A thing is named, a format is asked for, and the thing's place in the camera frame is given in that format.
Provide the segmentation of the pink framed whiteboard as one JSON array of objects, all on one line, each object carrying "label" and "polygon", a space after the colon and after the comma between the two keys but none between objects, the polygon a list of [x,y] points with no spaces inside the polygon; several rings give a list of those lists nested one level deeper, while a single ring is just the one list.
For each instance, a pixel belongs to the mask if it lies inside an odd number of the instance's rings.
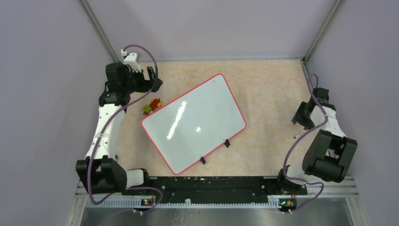
[{"label": "pink framed whiteboard", "polygon": [[154,113],[141,125],[174,175],[242,132],[247,122],[223,74],[216,74]]}]

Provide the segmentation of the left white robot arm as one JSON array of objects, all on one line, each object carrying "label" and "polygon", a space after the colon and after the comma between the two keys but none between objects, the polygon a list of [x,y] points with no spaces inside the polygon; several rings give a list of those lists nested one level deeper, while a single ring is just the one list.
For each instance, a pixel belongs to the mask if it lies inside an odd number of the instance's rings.
[{"label": "left white robot arm", "polygon": [[125,170],[116,158],[116,142],[127,108],[136,103],[134,92],[147,96],[162,85],[158,67],[148,66],[149,79],[143,70],[118,62],[105,68],[107,81],[99,97],[99,117],[92,144],[83,160],[76,162],[76,172],[89,194],[124,192],[133,187],[139,194],[150,191],[151,182],[145,169]]}]

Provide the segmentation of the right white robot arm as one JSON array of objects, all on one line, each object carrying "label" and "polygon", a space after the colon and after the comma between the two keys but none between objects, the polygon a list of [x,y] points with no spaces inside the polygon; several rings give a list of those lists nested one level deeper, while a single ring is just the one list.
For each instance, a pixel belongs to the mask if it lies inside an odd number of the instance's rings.
[{"label": "right white robot arm", "polygon": [[314,88],[308,102],[302,102],[292,118],[293,124],[303,126],[302,133],[318,127],[301,166],[288,166],[280,171],[276,188],[282,194],[309,182],[340,183],[344,180],[358,143],[345,135],[336,119],[336,108],[329,103],[329,91]]}]

